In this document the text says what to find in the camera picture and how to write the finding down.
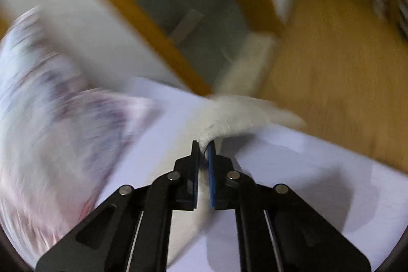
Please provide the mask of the pink floral pillow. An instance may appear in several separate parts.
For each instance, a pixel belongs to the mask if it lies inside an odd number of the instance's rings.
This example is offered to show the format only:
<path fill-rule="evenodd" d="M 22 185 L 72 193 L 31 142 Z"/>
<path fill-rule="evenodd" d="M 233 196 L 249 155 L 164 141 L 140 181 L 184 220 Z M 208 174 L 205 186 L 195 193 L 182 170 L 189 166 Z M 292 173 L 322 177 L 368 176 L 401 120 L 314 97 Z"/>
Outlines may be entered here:
<path fill-rule="evenodd" d="M 12 23 L 1 40 L 1 227 L 29 266 L 94 209 L 157 114 L 150 99 L 91 88 L 37 9 Z"/>

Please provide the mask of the lavender bed sheet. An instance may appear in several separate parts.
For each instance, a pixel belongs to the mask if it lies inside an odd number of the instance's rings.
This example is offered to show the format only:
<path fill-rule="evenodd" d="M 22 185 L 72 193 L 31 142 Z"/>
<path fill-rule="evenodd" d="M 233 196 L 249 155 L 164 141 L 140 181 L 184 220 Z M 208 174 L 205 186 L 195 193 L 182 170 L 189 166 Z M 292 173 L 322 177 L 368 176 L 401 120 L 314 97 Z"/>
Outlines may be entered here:
<path fill-rule="evenodd" d="M 184 131 L 206 103 L 188 91 L 142 77 L 126 79 L 118 90 L 155 100 L 160 112 L 120 160 L 102 200 L 123 184 L 150 184 L 189 155 L 192 141 Z M 373 268 L 383 263 L 407 228 L 407 176 L 368 157 L 278 126 L 227 139 L 220 154 L 260 184 L 289 186 L 365 254 Z"/>

